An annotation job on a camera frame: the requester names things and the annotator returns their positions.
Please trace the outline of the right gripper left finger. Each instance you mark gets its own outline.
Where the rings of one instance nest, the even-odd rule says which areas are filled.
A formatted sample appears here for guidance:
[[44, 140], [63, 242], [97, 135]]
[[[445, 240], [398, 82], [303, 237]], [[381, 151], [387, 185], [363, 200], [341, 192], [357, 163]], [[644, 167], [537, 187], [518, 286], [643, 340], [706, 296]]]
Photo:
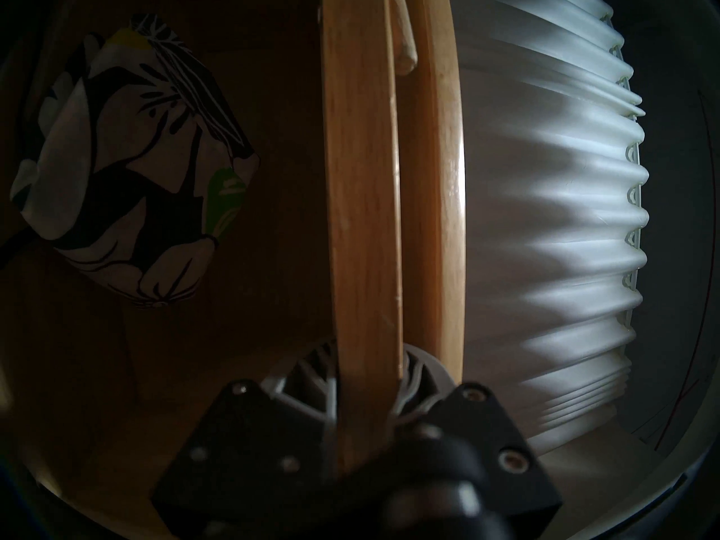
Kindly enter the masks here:
[[337, 345], [284, 357], [261, 381], [227, 384], [161, 475], [152, 505], [170, 531], [271, 531], [334, 477]]

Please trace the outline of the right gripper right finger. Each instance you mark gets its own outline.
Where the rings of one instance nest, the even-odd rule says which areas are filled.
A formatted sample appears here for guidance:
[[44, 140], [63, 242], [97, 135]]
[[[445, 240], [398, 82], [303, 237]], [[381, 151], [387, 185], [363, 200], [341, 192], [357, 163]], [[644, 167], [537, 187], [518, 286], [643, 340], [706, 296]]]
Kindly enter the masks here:
[[430, 431], [462, 440], [485, 473], [483, 498], [515, 536], [541, 536], [562, 497], [497, 397], [484, 385], [456, 385], [442, 363], [404, 345], [403, 373], [394, 403], [394, 432]]

